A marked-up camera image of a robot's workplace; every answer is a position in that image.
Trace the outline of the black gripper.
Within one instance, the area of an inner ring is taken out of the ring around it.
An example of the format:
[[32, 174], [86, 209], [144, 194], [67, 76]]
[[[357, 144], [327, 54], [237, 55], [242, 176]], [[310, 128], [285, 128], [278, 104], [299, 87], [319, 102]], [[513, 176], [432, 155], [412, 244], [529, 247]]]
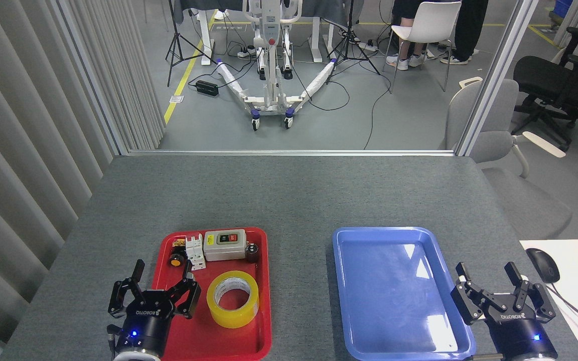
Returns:
[[[489, 333], [504, 359], [556, 359], [558, 353], [543, 327], [556, 316], [544, 286], [523, 279], [512, 261], [504, 269], [514, 292], [494, 295], [473, 283], [464, 262], [457, 263], [456, 272], [464, 280], [457, 280], [451, 296], [463, 321], [471, 326], [489, 305]], [[534, 310], [526, 304], [527, 297]]]
[[[183, 278], [169, 288], [168, 293], [164, 290], [142, 292], [138, 282], [144, 267], [144, 261], [137, 260], [132, 275], [116, 281], [111, 292], [108, 313], [114, 318], [125, 314], [124, 297], [127, 290], [134, 297], [126, 307], [126, 319], [114, 347], [117, 358], [161, 358], [167, 346], [174, 313], [191, 319], [199, 301], [201, 288], [191, 272], [191, 261], [185, 261]], [[187, 292], [186, 300], [176, 306]]]

